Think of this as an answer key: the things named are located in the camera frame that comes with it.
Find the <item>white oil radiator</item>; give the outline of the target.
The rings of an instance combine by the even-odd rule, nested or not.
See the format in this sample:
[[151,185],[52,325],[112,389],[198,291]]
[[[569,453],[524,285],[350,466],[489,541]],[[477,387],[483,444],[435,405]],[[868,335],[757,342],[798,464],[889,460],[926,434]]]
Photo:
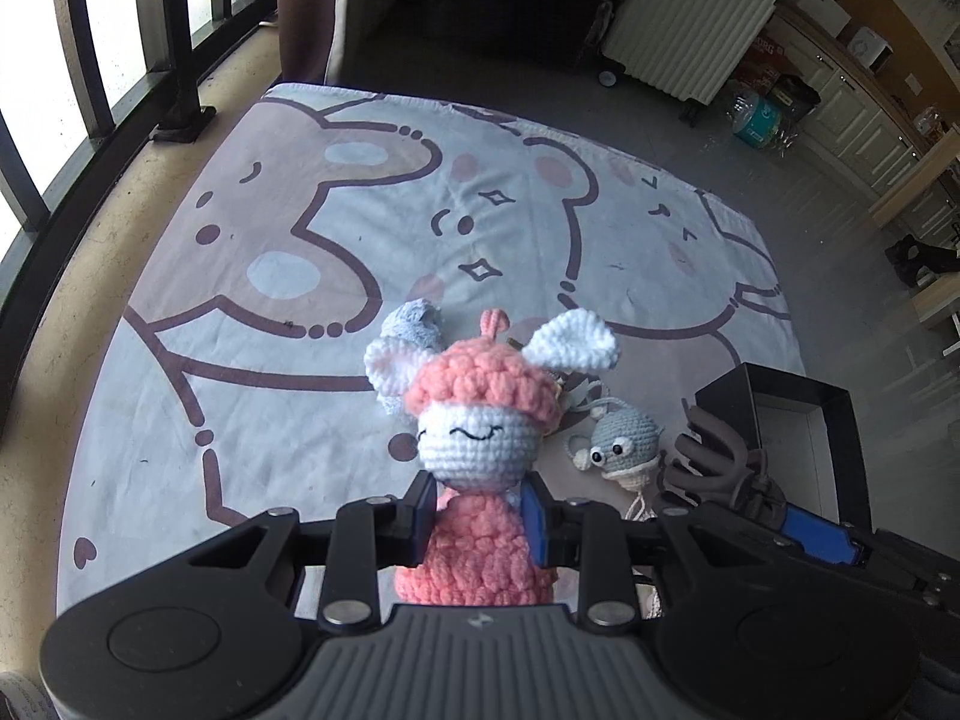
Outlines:
[[708,106],[775,11],[776,0],[623,0],[604,57],[682,103]]

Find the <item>cream kitchen cabinets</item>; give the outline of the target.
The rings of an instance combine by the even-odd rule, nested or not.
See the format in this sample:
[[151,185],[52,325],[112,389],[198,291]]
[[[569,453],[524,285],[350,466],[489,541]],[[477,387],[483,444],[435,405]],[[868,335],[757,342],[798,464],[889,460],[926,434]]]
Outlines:
[[820,103],[805,117],[810,149],[873,205],[958,122],[958,80],[890,0],[867,25],[835,0],[779,0],[763,30]]

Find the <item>red cardboard carton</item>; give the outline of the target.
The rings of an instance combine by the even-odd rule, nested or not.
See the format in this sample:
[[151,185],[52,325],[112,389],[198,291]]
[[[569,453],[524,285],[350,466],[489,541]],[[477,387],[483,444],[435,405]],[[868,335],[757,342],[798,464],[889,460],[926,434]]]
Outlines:
[[752,88],[760,96],[765,96],[787,66],[788,57],[784,47],[762,32],[748,46],[732,78]]

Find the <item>black window railing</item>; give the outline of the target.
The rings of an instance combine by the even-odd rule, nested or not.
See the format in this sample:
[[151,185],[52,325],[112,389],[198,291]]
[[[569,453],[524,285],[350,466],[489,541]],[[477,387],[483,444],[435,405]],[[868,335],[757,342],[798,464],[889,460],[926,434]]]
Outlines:
[[277,0],[2,0],[2,400],[65,266],[149,143],[213,121],[200,83]]

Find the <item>brown curtain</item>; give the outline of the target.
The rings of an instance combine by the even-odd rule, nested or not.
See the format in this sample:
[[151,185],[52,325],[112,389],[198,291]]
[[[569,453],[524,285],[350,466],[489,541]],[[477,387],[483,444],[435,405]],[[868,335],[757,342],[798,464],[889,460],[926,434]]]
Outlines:
[[285,82],[325,82],[336,24],[337,0],[277,0],[278,50]]

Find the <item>large clear water bottle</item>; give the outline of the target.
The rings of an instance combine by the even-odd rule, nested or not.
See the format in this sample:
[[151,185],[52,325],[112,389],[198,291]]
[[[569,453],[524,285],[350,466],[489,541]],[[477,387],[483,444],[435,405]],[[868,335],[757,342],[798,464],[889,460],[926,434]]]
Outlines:
[[731,122],[731,132],[743,143],[784,156],[799,138],[799,130],[781,107],[742,82],[727,82],[719,100]]

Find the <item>light blue yarn bundle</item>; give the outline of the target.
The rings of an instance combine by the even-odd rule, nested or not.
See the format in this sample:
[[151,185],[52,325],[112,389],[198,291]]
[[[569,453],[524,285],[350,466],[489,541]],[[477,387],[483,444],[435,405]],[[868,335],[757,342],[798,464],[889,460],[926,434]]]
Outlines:
[[382,321],[381,337],[439,353],[444,349],[443,312],[425,298],[404,302]]

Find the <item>cartoon bear bed sheet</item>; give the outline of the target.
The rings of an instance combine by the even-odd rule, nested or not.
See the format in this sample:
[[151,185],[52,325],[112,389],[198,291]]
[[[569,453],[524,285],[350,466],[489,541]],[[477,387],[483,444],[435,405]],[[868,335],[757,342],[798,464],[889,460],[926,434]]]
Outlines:
[[516,343],[576,307],[617,333],[619,366],[569,379],[565,436],[613,395],[674,437],[734,367],[802,366],[765,242],[713,193],[496,110],[280,85],[189,188],[117,323],[71,468],[60,608],[268,507],[325,518],[402,491],[415,439],[364,349],[470,338],[493,307]]

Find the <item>grey crochet mouse toy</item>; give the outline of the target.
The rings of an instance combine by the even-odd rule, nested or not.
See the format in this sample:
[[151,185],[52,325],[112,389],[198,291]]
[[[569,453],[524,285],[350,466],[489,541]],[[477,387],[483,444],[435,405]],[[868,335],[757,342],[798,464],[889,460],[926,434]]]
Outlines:
[[569,436],[566,453],[578,472],[597,470],[630,493],[651,483],[661,456],[662,427],[626,401],[602,397],[578,406],[594,421],[589,436]]

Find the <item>black cardboard box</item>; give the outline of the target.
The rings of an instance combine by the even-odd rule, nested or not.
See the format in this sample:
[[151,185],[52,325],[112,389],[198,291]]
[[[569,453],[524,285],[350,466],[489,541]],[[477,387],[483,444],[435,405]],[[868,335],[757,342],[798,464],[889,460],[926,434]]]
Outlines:
[[791,504],[870,532],[871,498],[853,400],[844,388],[744,362],[695,403],[761,450]]

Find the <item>pink crochet bunny doll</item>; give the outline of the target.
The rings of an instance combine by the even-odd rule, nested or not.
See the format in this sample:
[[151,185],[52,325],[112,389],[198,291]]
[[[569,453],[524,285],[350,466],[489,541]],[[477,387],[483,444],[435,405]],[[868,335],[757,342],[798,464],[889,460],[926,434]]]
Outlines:
[[562,372],[607,371],[619,342],[601,317],[567,310],[514,348],[506,312],[488,309],[477,337],[435,353],[381,333],[364,351],[366,377],[389,413],[415,422],[416,455],[441,484],[420,566],[400,567],[398,600],[414,605],[543,605],[555,571],[530,555],[516,494],[544,437],[563,416]]

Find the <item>black bin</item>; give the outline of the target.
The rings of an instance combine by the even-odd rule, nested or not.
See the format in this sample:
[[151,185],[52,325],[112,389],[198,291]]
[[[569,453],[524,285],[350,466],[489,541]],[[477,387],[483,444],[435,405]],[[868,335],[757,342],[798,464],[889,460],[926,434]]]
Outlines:
[[822,103],[820,94],[794,73],[781,73],[771,86],[768,98],[793,122],[802,121]]

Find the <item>black shoes on floor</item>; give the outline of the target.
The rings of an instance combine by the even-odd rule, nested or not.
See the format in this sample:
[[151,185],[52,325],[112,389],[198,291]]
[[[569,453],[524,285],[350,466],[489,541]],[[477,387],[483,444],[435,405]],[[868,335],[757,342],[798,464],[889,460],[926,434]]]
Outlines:
[[919,273],[923,268],[934,275],[947,275],[960,271],[958,250],[951,247],[935,247],[913,238],[911,234],[885,249],[885,257],[893,266],[898,279],[907,288],[918,286]]

